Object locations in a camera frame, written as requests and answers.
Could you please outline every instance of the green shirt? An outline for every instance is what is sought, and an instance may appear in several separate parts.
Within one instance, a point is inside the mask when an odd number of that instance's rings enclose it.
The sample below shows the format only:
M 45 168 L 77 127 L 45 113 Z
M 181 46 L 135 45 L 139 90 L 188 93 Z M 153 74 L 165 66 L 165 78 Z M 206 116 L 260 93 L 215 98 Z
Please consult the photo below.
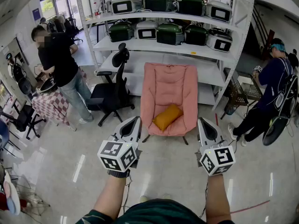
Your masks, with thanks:
M 153 199 L 134 205 L 115 221 L 111 217 L 91 210 L 76 224 L 205 224 L 194 212 L 185 206 L 163 199 Z M 234 224 L 223 221 L 221 224 Z

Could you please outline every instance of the glass door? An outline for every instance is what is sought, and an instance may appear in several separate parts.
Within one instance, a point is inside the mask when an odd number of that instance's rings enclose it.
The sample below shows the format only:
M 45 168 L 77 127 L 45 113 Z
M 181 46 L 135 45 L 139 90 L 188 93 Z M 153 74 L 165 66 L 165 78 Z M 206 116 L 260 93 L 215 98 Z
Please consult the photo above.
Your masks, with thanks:
M 77 0 L 69 0 L 69 5 L 70 5 L 70 11 L 72 13 L 72 17 L 74 19 L 76 19 L 76 26 L 78 27 L 79 30 L 81 30 L 83 28 L 83 26 L 82 26 L 82 22 L 80 19 Z
M 70 12 L 67 4 L 67 0 L 55 0 L 58 13 L 62 12 L 65 18 L 70 17 Z

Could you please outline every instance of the black cable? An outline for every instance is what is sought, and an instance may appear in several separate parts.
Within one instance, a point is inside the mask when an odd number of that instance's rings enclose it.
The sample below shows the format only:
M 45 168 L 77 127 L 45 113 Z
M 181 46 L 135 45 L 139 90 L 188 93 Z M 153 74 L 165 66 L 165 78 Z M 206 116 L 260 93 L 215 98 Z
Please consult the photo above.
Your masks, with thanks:
M 126 198 L 126 200 L 125 200 L 124 205 L 122 206 L 122 208 L 123 208 L 123 209 L 122 209 L 122 210 L 123 210 L 123 213 L 125 213 L 125 211 L 126 211 L 127 201 L 128 201 L 128 197 L 129 197 L 129 191 L 130 191 L 130 184 L 131 184 L 131 182 L 132 182 L 131 175 L 130 175 L 129 177 L 130 177 L 130 182 L 129 182 L 128 184 L 126 184 L 126 186 L 128 186 L 127 198 Z
M 205 190 L 205 194 L 206 194 L 206 196 L 207 196 L 207 183 L 206 183 L 206 190 Z M 202 216 L 204 215 L 205 211 L 206 211 L 206 206 L 205 206 L 205 208 L 203 209 L 203 211 L 202 211 L 201 215 L 199 216 L 199 217 L 200 217 L 200 219 L 201 219 L 201 218 L 202 218 Z

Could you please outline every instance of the pot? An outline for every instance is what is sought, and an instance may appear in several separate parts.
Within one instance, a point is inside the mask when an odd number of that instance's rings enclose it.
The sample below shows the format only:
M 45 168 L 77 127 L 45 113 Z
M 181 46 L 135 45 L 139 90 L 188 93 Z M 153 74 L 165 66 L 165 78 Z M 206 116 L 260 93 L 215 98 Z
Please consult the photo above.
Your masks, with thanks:
M 46 79 L 46 81 L 43 83 L 41 88 L 36 89 L 36 91 L 39 95 L 41 95 L 43 93 L 51 93 L 55 90 L 57 90 L 57 84 L 54 82 L 53 77 Z

